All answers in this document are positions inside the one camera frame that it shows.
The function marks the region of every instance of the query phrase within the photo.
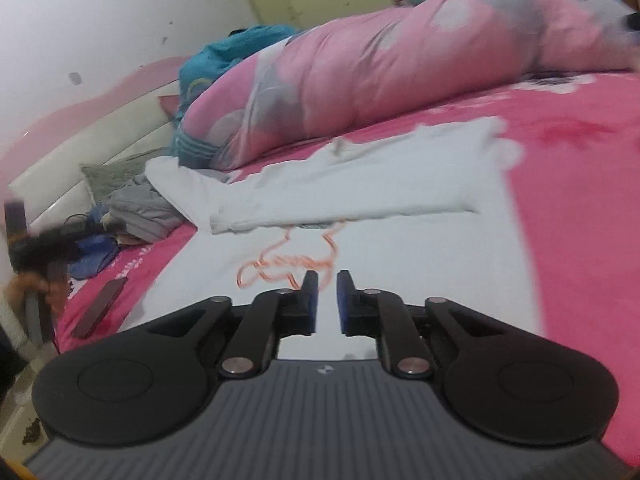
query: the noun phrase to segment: white wall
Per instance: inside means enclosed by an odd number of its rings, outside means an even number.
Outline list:
[[[0,0],[0,153],[33,121],[141,65],[254,23],[247,0]]]

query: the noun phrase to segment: pink headboard trim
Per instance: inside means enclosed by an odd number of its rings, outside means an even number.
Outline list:
[[[0,186],[11,182],[31,164],[98,119],[178,79],[178,70],[187,59],[168,57],[146,65],[106,94],[61,108],[37,120],[0,157]]]

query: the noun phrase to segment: black circular disc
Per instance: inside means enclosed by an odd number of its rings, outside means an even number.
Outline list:
[[[207,375],[180,338],[138,334],[53,360],[36,378],[43,423],[70,440],[127,446],[176,430],[200,409]]]
[[[470,426],[528,446],[600,437],[618,404],[616,382],[599,362],[511,335],[463,349],[445,373],[444,394]]]

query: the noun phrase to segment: ribbed gray surface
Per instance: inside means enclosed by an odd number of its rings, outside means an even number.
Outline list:
[[[626,471],[594,442],[526,450],[475,434],[428,384],[395,379],[377,361],[327,365],[275,361],[259,378],[225,383],[162,440],[112,450],[54,440],[29,468],[40,480],[617,480]]]

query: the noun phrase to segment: white towel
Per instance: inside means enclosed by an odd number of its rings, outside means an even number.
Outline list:
[[[473,211],[476,166],[504,129],[499,118],[419,126],[354,144],[338,138],[307,160],[273,164],[232,184],[159,157],[152,185],[199,230],[314,224],[432,212]]]

